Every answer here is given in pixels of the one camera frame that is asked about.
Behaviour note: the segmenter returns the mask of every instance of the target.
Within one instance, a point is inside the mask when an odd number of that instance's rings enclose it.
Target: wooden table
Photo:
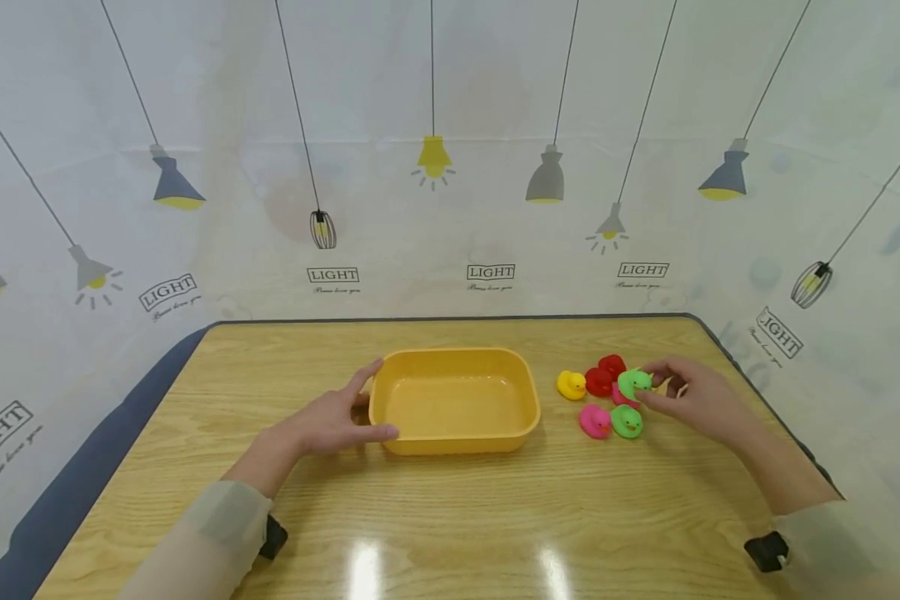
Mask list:
[[[522,354],[543,417],[513,454],[301,462],[276,500],[290,532],[235,598],[789,598],[742,548],[770,514],[726,449],[645,411],[636,441],[584,437],[553,381],[603,354],[687,354],[779,424],[682,317],[224,324],[209,331],[38,598],[113,598],[264,426],[400,348]]]

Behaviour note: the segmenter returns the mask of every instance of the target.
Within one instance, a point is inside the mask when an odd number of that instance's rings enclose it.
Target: lamp cord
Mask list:
[[[643,122],[647,118],[647,108],[650,108],[650,97],[653,95],[653,84],[657,81],[657,73],[660,70],[660,62],[663,61],[663,49],[667,46],[667,38],[670,37],[670,26],[673,25],[673,14],[677,12],[677,1],[673,0],[673,7],[670,10],[670,20],[667,21],[667,29],[663,32],[663,43],[660,44],[660,54],[657,56],[657,66],[653,68],[653,77],[650,80],[650,89],[647,90],[647,101],[643,105],[643,114],[640,115],[640,124],[636,127],[636,139],[633,140],[631,147],[631,157],[627,160],[627,170],[624,171],[624,182],[620,184],[620,195],[617,196],[619,204],[624,198],[624,189],[627,187],[627,177],[629,176],[629,168],[633,164],[633,154],[636,153],[636,145],[640,141],[640,132],[643,131]]]
[[[780,58],[777,61],[777,66],[774,66],[773,72],[770,74],[770,80],[767,81],[767,86],[763,89],[763,94],[760,95],[760,100],[756,102],[756,108],[753,109],[753,116],[751,117],[751,122],[747,125],[747,131],[744,132],[744,139],[747,139],[749,135],[749,128],[753,127],[753,119],[756,118],[756,113],[760,112],[760,106],[763,105],[763,100],[767,96],[767,92],[770,91],[771,83],[773,83],[773,78],[777,76],[777,71],[780,68],[780,64],[783,63],[783,57],[787,56],[787,50],[790,49],[790,43],[793,42],[793,37],[796,36],[797,30],[800,28],[800,23],[803,23],[803,15],[808,13],[808,8],[810,8],[810,2],[812,0],[807,0],[806,4],[803,5],[803,12],[800,12],[800,17],[797,19],[797,25],[793,26],[793,31],[790,32],[790,39],[787,40],[787,45],[783,47],[783,52],[780,52]]]
[[[873,210],[874,204],[876,204],[878,200],[880,200],[880,197],[883,196],[885,191],[887,191],[888,185],[890,185],[890,183],[893,181],[893,178],[895,178],[899,172],[900,164],[897,165],[896,169],[893,169],[891,176],[887,178],[887,181],[880,188],[880,191],[876,193],[876,196],[873,198],[871,203],[869,203],[867,210],[864,211],[864,214],[860,215],[860,218],[857,219],[856,225],[853,226],[853,229],[850,229],[850,233],[848,233],[847,237],[845,237],[843,241],[840,242],[840,246],[837,246],[836,252],[834,252],[830,259],[824,263],[825,265],[830,266],[830,263],[833,262],[833,259],[837,257],[837,254],[839,254],[840,251],[843,250],[843,246],[847,246],[847,242],[850,241],[850,238],[853,238],[853,234],[856,232],[857,228],[860,228],[860,223],[864,222],[864,219],[867,218],[869,211]]]
[[[117,28],[113,26],[113,19],[110,18],[110,12],[107,10],[107,4],[104,4],[103,0],[100,0],[100,6],[101,8],[103,8],[103,14],[107,15],[107,23],[110,24],[110,31],[113,32],[113,38],[117,42],[117,48],[120,49],[120,56],[123,58],[123,65],[127,68],[127,75],[130,76],[130,83],[133,83],[133,91],[137,93],[137,100],[140,101],[140,108],[144,112],[144,118],[147,119],[147,127],[149,127],[149,130],[151,130],[153,143],[159,146],[160,142],[156,140],[156,132],[153,131],[153,122],[149,120],[149,113],[147,113],[147,107],[144,105],[144,97],[140,95],[140,87],[137,87],[137,80],[133,76],[133,71],[130,70],[130,62],[127,60],[127,53],[123,51],[123,44],[120,43],[120,36],[117,35]]]
[[[563,110],[563,93],[568,88],[568,70],[570,70],[570,51],[573,50],[573,34],[577,31],[577,13],[580,12],[580,0],[572,10],[572,25],[570,26],[570,43],[567,45],[567,61],[563,65],[563,85],[560,87],[560,103],[557,105],[557,125],[553,127],[553,145],[557,145],[557,132],[560,131],[560,112]]]
[[[433,0],[430,0],[430,131],[437,135],[437,74],[433,69]]]
[[[320,198],[317,195],[317,179],[313,176],[313,164],[310,162],[310,145],[307,144],[307,133],[303,128],[303,113],[300,112],[300,101],[297,99],[297,84],[293,82],[293,68],[290,66],[290,49],[287,48],[287,33],[283,29],[283,18],[280,17],[280,0],[273,0],[276,7],[276,22],[280,24],[280,38],[283,38],[283,54],[287,57],[287,73],[290,73],[290,87],[293,90],[293,103],[297,105],[297,119],[300,121],[300,135],[303,137],[303,151],[307,154],[307,168],[310,169],[310,183],[313,185],[313,201],[317,203],[317,212],[320,210]]]
[[[3,135],[3,131],[1,131],[1,128],[0,128],[0,139],[3,140],[3,144],[7,145],[7,150],[9,150],[10,154],[13,155],[13,159],[16,160],[18,165],[20,165],[20,170],[24,172],[24,175],[27,176],[27,179],[29,179],[29,182],[31,183],[31,185],[33,185],[33,191],[35,191],[36,195],[38,195],[40,197],[40,200],[43,201],[43,206],[47,208],[48,212],[53,217],[53,221],[57,222],[57,227],[60,228],[60,232],[63,232],[63,235],[65,236],[67,241],[70,242],[71,246],[77,246],[77,244],[75,244],[75,242],[73,242],[73,238],[70,237],[70,233],[67,232],[67,228],[63,226],[63,223],[60,222],[60,219],[57,216],[57,214],[55,212],[53,212],[53,209],[50,206],[50,202],[47,202],[47,199],[43,196],[43,192],[40,191],[40,188],[38,187],[38,185],[36,185],[36,182],[33,181],[33,176],[31,176],[31,174],[29,174],[27,167],[24,166],[24,163],[21,162],[20,157],[17,156],[16,151],[13,150],[13,146],[10,146],[10,142],[7,140],[6,135]]]

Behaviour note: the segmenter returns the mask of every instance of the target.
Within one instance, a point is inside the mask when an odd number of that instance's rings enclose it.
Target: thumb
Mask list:
[[[659,393],[647,392],[645,390],[635,390],[634,396],[636,396],[636,399],[640,400],[641,403],[646,404],[658,413],[679,419],[679,421],[683,420],[683,405],[686,404],[685,400],[660,396]]]
[[[351,433],[352,443],[374,443],[396,440],[400,432],[394,425],[355,425]]]

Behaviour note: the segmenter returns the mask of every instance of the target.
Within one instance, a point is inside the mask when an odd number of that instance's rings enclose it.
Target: rubber duck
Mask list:
[[[610,415],[596,404],[588,404],[580,412],[580,428],[594,440],[606,440],[610,435]]]
[[[557,391],[568,400],[587,396],[587,378],[578,372],[563,371],[557,377]]]
[[[619,384],[614,382],[613,390],[610,391],[610,398],[613,400],[613,403],[617,406],[625,404],[631,408],[640,408],[640,400],[628,400],[624,397],[624,394],[620,393]]]
[[[624,362],[624,359],[620,358],[620,354],[604,356],[600,359],[600,362],[597,362],[597,367],[602,368],[603,371],[610,372],[614,381],[620,377],[620,373],[627,371],[627,364]]]
[[[597,398],[606,398],[613,393],[615,379],[611,372],[600,367],[591,368],[587,371],[587,391]]]
[[[620,393],[628,400],[639,402],[633,392],[636,390],[650,390],[653,387],[653,378],[650,373],[645,373],[639,368],[631,368],[629,371],[620,373],[617,377],[617,385],[620,387]]]
[[[610,422],[613,424],[613,431],[621,438],[633,440],[643,433],[643,417],[640,417],[640,412],[626,404],[621,404],[610,411]]]

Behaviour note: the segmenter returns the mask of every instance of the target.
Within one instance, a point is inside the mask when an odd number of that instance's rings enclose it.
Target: blue mat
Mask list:
[[[207,329],[171,348],[73,454],[10,536],[0,600],[33,598]]]

